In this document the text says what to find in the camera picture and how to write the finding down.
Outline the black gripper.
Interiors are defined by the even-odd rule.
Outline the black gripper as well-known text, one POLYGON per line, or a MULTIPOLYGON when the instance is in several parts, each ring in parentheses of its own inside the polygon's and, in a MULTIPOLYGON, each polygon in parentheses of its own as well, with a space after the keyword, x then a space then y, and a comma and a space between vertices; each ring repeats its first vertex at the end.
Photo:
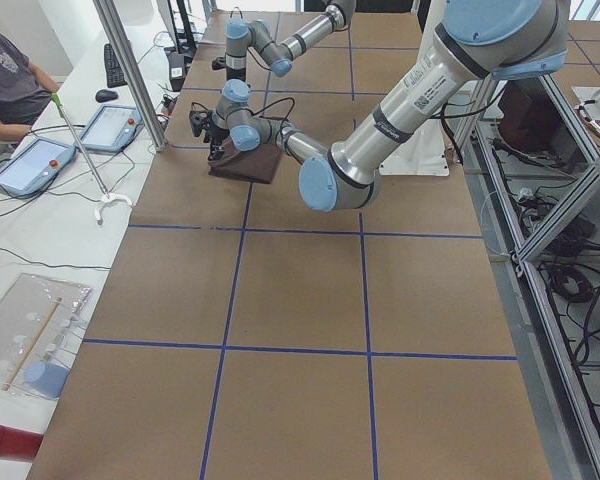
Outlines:
POLYGON ((214 119, 209 121, 208 136, 210 140, 210 153, 208 160, 217 161, 224 155, 223 142, 229 136, 229 130, 220 126, 214 119))
POLYGON ((238 79, 241 81, 245 81, 246 80, 246 69, 245 68, 234 69, 234 68, 230 68, 229 66, 227 66, 226 67, 226 79, 227 80, 238 79))

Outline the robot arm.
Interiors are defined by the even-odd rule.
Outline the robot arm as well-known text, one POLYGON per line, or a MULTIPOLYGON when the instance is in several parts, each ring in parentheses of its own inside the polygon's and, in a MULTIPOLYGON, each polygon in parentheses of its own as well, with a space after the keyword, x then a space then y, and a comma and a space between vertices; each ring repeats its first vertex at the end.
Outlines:
POLYGON ((559 70, 567 54, 567 1, 448 1, 424 56, 344 141, 326 147, 289 121, 248 106, 246 54, 254 49, 278 77, 327 35, 350 27, 356 4, 330 1, 324 12, 281 43, 265 23, 231 19, 227 81, 216 108, 194 127, 212 151, 225 139, 242 152, 274 143, 300 162, 299 191, 317 211, 358 209, 378 195, 380 165, 467 82, 520 80, 559 70))
POLYGON ((282 42, 274 40, 264 21, 230 18, 226 24, 226 79, 246 81, 247 53, 253 50, 276 76, 283 77, 293 61, 334 32, 348 29, 356 1, 327 1, 324 11, 282 42))

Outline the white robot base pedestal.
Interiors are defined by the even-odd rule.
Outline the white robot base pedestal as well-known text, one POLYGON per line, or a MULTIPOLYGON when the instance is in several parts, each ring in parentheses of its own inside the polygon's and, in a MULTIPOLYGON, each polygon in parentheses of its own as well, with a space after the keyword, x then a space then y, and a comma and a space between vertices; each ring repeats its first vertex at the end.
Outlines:
MULTIPOLYGON (((435 27, 442 21, 446 2, 443 0, 415 1, 412 11, 426 14, 418 50, 420 61, 433 44, 435 27)), ((449 166, 445 156, 445 138, 439 120, 427 120, 409 141, 399 147, 381 165, 383 176, 446 177, 449 166)))

